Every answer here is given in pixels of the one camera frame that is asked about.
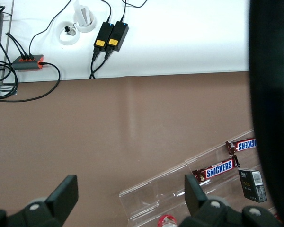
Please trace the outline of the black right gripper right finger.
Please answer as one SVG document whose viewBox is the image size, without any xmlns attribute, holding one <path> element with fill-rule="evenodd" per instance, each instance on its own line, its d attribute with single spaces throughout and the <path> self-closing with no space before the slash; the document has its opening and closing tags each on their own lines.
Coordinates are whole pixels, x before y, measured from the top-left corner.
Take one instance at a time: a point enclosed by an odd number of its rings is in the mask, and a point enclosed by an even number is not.
<svg viewBox="0 0 284 227">
<path fill-rule="evenodd" d="M 246 206 L 235 211 L 221 201 L 209 199 L 194 176 L 185 175 L 185 201 L 190 216 L 180 227 L 281 227 L 282 223 L 265 208 Z"/>
</svg>

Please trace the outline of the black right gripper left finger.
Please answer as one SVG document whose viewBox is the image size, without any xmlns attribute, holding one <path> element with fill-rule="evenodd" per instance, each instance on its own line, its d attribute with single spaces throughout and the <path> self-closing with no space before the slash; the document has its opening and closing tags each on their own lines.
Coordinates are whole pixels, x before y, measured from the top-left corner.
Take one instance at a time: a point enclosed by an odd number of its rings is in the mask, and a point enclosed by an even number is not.
<svg viewBox="0 0 284 227">
<path fill-rule="evenodd" d="M 79 198 L 78 178 L 68 175 L 45 199 L 8 216 L 0 210 L 0 227 L 62 227 Z"/>
</svg>

